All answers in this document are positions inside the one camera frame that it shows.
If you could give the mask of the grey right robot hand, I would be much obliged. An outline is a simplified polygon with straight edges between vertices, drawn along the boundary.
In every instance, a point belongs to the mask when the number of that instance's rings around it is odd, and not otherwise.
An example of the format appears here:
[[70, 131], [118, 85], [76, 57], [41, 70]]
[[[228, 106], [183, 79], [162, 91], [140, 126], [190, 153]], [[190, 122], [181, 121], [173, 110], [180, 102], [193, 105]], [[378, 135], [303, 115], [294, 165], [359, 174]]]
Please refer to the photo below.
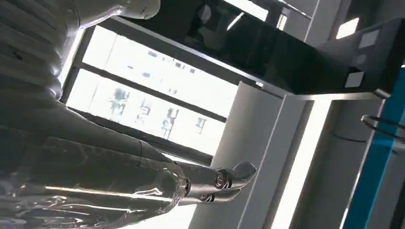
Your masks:
[[0, 226], [118, 229], [234, 200], [256, 174], [176, 162], [53, 98], [0, 96]]

